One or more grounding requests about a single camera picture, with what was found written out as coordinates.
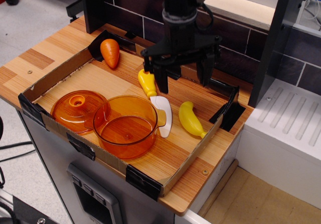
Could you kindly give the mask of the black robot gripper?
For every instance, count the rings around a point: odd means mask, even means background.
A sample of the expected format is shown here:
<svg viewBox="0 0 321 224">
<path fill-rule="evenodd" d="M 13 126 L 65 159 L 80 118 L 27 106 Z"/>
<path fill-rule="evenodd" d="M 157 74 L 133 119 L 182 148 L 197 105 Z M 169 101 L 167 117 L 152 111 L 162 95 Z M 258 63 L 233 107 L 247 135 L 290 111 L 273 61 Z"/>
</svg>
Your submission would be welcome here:
<svg viewBox="0 0 321 224">
<path fill-rule="evenodd" d="M 164 37 L 141 52 L 144 70 L 154 74 L 160 92 L 168 93 L 167 73 L 181 65 L 196 63 L 198 80 L 205 87 L 210 82 L 214 64 L 220 56 L 221 41 L 221 36 L 202 34 L 195 19 L 166 19 Z"/>
</svg>

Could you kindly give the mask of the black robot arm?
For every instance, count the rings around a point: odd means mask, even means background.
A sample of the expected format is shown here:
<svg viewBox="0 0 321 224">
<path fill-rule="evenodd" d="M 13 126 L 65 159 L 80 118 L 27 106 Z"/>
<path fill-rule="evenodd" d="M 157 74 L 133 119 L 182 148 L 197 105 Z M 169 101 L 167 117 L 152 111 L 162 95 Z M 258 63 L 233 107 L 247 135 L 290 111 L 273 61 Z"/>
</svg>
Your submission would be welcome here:
<svg viewBox="0 0 321 224">
<path fill-rule="evenodd" d="M 186 64 L 196 63 L 197 77 L 203 86 L 210 82 L 222 38 L 203 35 L 206 28 L 196 23 L 198 8 L 203 8 L 211 19 L 214 17 L 204 1 L 164 0 L 164 37 L 141 52 L 144 70 L 154 74 L 162 93 L 169 91 L 168 77 L 180 77 L 180 66 Z"/>
</svg>

